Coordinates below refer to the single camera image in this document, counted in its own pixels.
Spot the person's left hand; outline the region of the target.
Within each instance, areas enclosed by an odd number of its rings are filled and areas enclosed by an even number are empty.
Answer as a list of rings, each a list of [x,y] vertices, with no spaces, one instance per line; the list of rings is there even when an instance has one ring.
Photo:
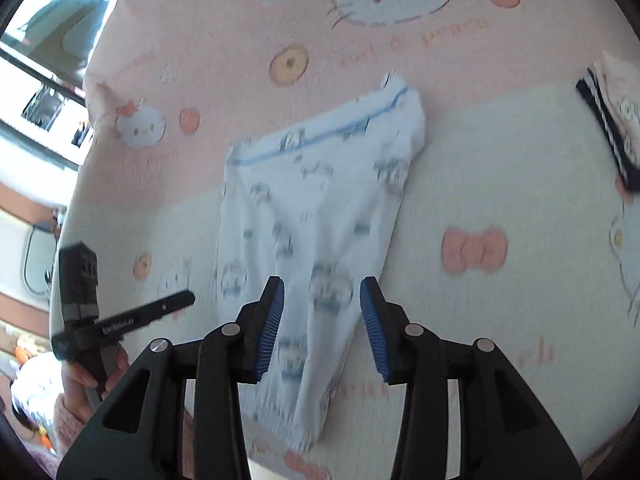
[[[117,347],[115,368],[108,375],[105,383],[105,392],[110,393],[120,381],[120,378],[129,370],[129,356],[122,346]],[[85,424],[91,418],[94,408],[91,406],[87,391],[93,391],[98,382],[91,376],[88,370],[77,362],[62,363],[62,383],[64,388],[63,404],[80,422]]]

